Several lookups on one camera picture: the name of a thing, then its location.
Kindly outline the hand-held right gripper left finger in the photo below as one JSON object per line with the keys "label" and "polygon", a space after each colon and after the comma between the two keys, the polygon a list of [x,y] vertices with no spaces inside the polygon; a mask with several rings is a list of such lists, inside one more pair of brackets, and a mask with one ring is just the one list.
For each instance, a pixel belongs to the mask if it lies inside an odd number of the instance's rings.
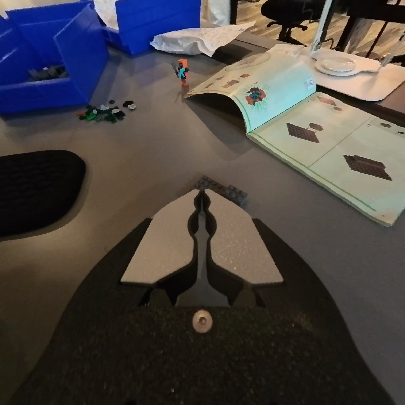
{"label": "hand-held right gripper left finger", "polygon": [[199,190],[161,208],[153,217],[126,268],[124,284],[156,285],[191,265],[197,253]]}

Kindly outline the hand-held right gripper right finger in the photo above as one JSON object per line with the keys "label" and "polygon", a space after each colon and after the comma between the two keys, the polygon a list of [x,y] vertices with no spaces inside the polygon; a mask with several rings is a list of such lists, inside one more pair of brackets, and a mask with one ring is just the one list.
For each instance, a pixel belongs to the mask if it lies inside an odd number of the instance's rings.
{"label": "hand-held right gripper right finger", "polygon": [[252,217],[212,190],[206,190],[205,195],[207,213],[214,220],[215,230],[210,239],[214,264],[251,285],[283,283]]}

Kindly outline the small grey toy brick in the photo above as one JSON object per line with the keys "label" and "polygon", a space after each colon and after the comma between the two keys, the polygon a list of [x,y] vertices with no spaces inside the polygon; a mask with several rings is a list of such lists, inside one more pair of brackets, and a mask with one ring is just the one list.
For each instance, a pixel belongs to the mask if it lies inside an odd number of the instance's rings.
{"label": "small grey toy brick", "polygon": [[220,186],[218,192],[222,197],[241,208],[244,208],[246,205],[248,194],[233,185],[229,185],[227,187]]}

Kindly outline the dark grey toy base plate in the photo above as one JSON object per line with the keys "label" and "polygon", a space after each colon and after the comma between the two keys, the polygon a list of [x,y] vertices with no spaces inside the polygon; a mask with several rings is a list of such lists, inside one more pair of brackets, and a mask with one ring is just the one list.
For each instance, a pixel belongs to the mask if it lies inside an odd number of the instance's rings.
{"label": "dark grey toy base plate", "polygon": [[[192,205],[193,209],[198,211],[199,215],[203,216],[205,219],[207,219],[207,218],[212,219],[212,215],[210,214],[210,212],[205,210],[205,202],[204,202],[205,200],[204,200],[203,195],[208,190],[211,190],[213,193],[220,195],[218,192],[218,189],[220,186],[225,186],[225,185],[222,185],[221,183],[208,177],[207,175],[203,175],[195,183],[193,183],[193,185],[189,189],[189,192],[185,196],[190,197],[190,204]],[[248,213],[246,213],[245,208],[239,207],[239,209],[243,212],[244,215],[249,215]]]}

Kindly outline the building instruction booklet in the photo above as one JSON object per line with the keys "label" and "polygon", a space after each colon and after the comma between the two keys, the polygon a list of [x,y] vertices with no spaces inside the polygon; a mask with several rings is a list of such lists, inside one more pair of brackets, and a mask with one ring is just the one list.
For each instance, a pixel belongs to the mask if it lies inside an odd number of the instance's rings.
{"label": "building instruction booklet", "polygon": [[316,91],[300,57],[267,52],[223,68],[185,98],[233,101],[246,136],[375,222],[404,212],[404,127]]}

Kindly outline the pile of small toy bricks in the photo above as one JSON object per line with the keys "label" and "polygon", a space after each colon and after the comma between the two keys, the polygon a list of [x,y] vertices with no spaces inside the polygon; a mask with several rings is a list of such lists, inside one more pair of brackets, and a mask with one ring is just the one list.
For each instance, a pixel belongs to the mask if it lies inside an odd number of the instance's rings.
{"label": "pile of small toy bricks", "polygon": [[115,124],[123,121],[126,118],[125,111],[135,111],[136,105],[131,100],[126,100],[122,108],[115,104],[114,100],[110,100],[107,104],[92,105],[88,104],[83,110],[76,113],[77,118],[84,122],[107,122]]}

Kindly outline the grey desk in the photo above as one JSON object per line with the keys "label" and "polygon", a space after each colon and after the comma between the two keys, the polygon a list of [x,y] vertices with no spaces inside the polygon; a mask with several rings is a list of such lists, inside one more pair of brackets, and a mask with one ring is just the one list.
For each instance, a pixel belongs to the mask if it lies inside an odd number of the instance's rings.
{"label": "grey desk", "polygon": [[404,404],[404,214],[390,228],[375,223],[252,143],[232,104],[183,100],[172,59],[111,54],[90,103],[133,100],[116,124],[80,121],[80,108],[1,118],[1,155],[63,149],[88,169],[66,217],[1,239],[1,404],[89,271],[201,175],[248,193],[249,214],[316,271],[370,369]]}

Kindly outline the dark desk with wooden edge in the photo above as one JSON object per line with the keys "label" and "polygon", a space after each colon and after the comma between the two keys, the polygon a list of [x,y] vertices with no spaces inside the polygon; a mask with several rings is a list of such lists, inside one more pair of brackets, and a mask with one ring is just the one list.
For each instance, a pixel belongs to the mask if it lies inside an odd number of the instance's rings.
{"label": "dark desk with wooden edge", "polygon": [[[250,32],[241,33],[235,40],[219,48],[212,58],[225,65],[230,65],[242,58],[265,52],[279,43],[277,40],[256,36]],[[401,84],[385,99],[371,102],[353,98],[334,90],[317,86],[317,91],[328,94],[338,100],[366,111],[381,119],[387,119],[404,127],[405,124],[405,84]]]}

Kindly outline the black textured pad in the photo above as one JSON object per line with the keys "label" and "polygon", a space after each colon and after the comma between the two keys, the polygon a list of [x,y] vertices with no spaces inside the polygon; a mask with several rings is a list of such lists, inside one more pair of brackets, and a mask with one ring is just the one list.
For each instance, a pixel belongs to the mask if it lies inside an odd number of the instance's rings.
{"label": "black textured pad", "polygon": [[1,156],[1,238],[37,231],[64,217],[85,175],[84,160],[67,150]]}

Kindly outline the orange toy brick model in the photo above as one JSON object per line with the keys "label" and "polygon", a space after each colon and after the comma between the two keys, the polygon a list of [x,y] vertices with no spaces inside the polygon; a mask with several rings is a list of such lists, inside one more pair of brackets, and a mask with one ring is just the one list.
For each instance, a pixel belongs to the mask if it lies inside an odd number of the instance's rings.
{"label": "orange toy brick model", "polygon": [[188,88],[188,61],[185,58],[180,58],[174,63],[176,77],[179,78],[182,87]]}

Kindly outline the white printed paper bag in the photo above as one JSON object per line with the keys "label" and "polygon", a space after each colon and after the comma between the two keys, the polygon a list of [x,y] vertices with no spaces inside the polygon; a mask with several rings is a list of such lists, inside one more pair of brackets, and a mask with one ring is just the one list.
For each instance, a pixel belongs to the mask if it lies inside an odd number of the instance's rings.
{"label": "white printed paper bag", "polygon": [[267,53],[289,55],[292,57],[299,57],[301,55],[311,55],[311,46],[295,45],[288,43],[276,43],[272,48],[270,48]]}
{"label": "white printed paper bag", "polygon": [[118,31],[116,0],[94,0],[93,2],[98,16],[106,27]]}
{"label": "white printed paper bag", "polygon": [[154,49],[165,53],[179,55],[198,55],[202,53],[212,57],[218,48],[232,42],[241,33],[254,26],[255,23],[256,21],[252,21],[215,28],[187,28],[167,32],[156,35],[150,45]]}

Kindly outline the heap of dark grey bricks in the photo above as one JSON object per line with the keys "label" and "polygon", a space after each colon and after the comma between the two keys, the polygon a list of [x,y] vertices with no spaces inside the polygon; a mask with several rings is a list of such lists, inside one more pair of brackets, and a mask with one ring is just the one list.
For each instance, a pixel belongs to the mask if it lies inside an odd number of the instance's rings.
{"label": "heap of dark grey bricks", "polygon": [[39,70],[28,70],[29,77],[26,82],[47,81],[60,78],[69,78],[69,73],[63,65],[44,67]]}

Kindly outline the black office chair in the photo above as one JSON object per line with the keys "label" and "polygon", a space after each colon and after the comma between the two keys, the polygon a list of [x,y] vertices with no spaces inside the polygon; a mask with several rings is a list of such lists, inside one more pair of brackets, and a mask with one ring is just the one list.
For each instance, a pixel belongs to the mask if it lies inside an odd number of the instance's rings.
{"label": "black office chair", "polygon": [[268,28],[272,25],[281,26],[279,41],[302,45],[292,38],[292,29],[300,28],[306,31],[307,26],[302,25],[303,22],[318,22],[324,3],[323,0],[268,0],[261,6],[261,15],[271,20]]}

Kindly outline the wooden table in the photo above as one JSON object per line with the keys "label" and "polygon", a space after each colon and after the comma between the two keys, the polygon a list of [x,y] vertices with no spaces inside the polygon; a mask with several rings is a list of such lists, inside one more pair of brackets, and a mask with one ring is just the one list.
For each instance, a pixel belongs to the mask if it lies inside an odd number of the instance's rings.
{"label": "wooden table", "polygon": [[349,17],[335,50],[344,52],[352,39],[366,35],[373,21],[383,21],[384,24],[370,46],[365,57],[373,55],[373,50],[381,38],[388,23],[402,23],[405,21],[404,1],[387,0],[356,0],[351,1],[347,16]]}

